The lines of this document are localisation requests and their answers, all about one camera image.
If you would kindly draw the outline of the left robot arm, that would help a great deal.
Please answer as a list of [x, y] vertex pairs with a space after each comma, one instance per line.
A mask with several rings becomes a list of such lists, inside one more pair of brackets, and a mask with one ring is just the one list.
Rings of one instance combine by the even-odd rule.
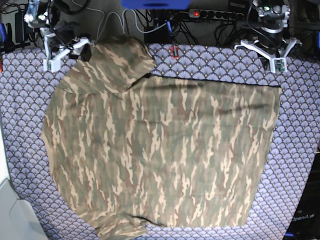
[[246, 26], [255, 33], [252, 40], [242, 39], [234, 49], [246, 48], [264, 58], [263, 67], [272, 73], [288, 71], [287, 56], [302, 42], [285, 37], [289, 27], [291, 7], [287, 0], [251, 0], [246, 15]]

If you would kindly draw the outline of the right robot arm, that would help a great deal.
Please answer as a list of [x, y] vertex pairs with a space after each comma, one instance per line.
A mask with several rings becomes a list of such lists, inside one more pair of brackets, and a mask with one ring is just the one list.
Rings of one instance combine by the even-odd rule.
[[75, 35], [76, 22], [61, 20], [61, 13], [69, 16], [80, 14], [89, 6], [86, 0], [77, 10], [71, 10], [70, 6], [62, 0], [48, 0], [41, 2], [31, 0], [28, 3], [24, 21], [30, 28], [39, 29], [44, 44], [45, 58], [43, 70], [56, 73], [61, 70], [62, 59], [68, 56], [76, 60], [80, 58], [84, 62], [91, 59], [92, 41], [87, 35]]

